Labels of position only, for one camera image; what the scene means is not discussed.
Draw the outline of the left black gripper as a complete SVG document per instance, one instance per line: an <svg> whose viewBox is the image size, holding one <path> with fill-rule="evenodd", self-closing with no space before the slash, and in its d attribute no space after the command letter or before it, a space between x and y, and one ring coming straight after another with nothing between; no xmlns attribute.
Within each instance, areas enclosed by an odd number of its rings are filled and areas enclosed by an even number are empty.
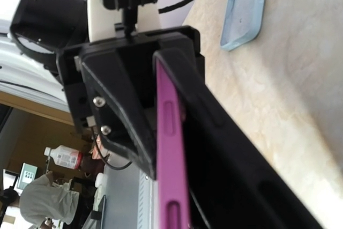
<svg viewBox="0 0 343 229"><path fill-rule="evenodd" d="M155 105L153 54L179 47L205 74L200 32L191 26L137 33L63 49L57 67L77 129L95 118L104 147L156 179L156 137L145 114Z"/></svg>

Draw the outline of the black phone case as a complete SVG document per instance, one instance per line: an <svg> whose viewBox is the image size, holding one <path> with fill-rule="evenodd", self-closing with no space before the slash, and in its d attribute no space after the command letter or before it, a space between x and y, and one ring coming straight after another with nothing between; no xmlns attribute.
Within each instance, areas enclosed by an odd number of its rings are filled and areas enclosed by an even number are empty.
<svg viewBox="0 0 343 229"><path fill-rule="evenodd" d="M320 228L239 126L195 65L176 48L157 51L184 104L191 199L206 228Z"/></svg>

